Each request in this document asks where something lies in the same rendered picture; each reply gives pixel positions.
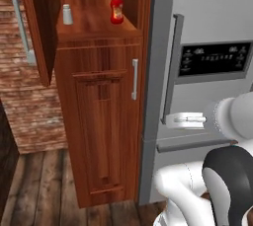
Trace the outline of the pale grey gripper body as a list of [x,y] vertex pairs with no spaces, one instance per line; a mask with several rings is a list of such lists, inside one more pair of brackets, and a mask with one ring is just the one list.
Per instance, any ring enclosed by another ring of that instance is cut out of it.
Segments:
[[169,129],[203,129],[206,121],[202,113],[171,113],[166,116]]

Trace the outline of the closed wooden cabinet door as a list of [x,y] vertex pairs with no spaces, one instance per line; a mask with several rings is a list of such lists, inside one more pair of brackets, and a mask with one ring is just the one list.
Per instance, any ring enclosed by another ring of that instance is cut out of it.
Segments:
[[136,199],[139,98],[131,97],[138,44],[61,49],[55,77],[78,205]]

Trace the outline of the wooden tall cabinet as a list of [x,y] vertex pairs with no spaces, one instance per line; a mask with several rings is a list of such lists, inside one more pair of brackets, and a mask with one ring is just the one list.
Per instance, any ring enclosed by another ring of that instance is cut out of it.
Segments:
[[111,22],[111,0],[62,0],[69,4],[73,24],[57,24],[58,45],[61,49],[112,47],[138,44],[141,51],[140,71],[137,77],[139,89],[139,164],[141,155],[141,129],[143,114],[143,94],[146,75],[150,0],[123,0],[124,21]]

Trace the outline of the red ketchup bottle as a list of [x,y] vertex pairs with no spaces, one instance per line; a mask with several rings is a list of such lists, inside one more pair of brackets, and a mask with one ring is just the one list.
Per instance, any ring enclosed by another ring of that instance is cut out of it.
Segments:
[[111,22],[121,24],[124,21],[123,0],[111,0]]

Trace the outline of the white shaker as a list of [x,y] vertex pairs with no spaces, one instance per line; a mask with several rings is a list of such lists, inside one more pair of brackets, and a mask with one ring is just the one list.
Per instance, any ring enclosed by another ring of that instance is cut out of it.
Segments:
[[63,24],[64,25],[72,25],[73,18],[72,18],[72,13],[71,13],[71,9],[70,9],[69,4],[63,5],[62,14],[63,14]]

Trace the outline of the open wooden cabinet door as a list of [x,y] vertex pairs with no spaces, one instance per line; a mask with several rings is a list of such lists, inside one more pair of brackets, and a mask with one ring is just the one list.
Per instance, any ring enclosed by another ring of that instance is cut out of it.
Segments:
[[24,0],[41,82],[49,86],[57,48],[60,0]]

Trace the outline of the grey fridge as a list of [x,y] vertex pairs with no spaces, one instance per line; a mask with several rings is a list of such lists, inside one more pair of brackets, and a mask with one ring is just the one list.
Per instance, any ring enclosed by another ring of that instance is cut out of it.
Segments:
[[174,14],[185,17],[170,113],[200,113],[209,104],[253,91],[253,0],[151,0],[139,204],[161,200],[155,172],[201,161],[213,148],[158,153],[157,144],[226,140],[203,129],[174,130],[161,122]]

